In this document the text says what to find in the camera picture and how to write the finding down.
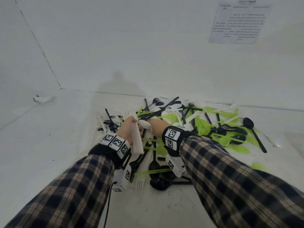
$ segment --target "plaid shirt sleeve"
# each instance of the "plaid shirt sleeve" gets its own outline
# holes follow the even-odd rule
[[[304,227],[304,194],[295,187],[250,168],[206,137],[185,138],[179,151],[217,227]]]
[[[6,227],[97,227],[114,164],[89,155],[53,180]]]

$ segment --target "black cable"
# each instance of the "black cable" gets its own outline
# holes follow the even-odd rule
[[[104,225],[103,225],[103,228],[105,228],[105,224],[107,223],[108,212],[109,212],[109,207],[110,207],[110,197],[111,197],[112,186],[113,186],[114,184],[116,184],[116,183],[117,183],[116,181],[112,182],[112,185],[111,185],[111,187],[110,187],[107,214],[105,215],[105,220],[104,220],[105,223],[104,223]]]

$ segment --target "white floor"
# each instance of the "white floor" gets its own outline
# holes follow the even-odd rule
[[[73,161],[83,156],[95,127],[92,109],[123,111],[142,97],[60,90],[50,103],[37,105],[0,131],[0,226]],[[304,112],[243,107],[268,144],[268,171],[304,190]],[[140,202],[134,191],[112,192],[107,227],[215,227],[192,186],[157,192],[145,186]]]

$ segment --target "wristband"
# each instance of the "wristband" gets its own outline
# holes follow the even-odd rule
[[[183,126],[168,126],[162,134],[165,149],[172,157],[179,157],[179,146],[184,138],[195,135],[191,131],[184,131],[184,128]]]
[[[131,158],[131,148],[128,141],[115,133],[107,133],[90,150],[89,154],[104,155],[112,160],[115,169],[124,170]]]

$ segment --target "paper sheet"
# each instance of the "paper sheet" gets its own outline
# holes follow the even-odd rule
[[[209,42],[255,43],[271,9],[255,0],[220,1]]]

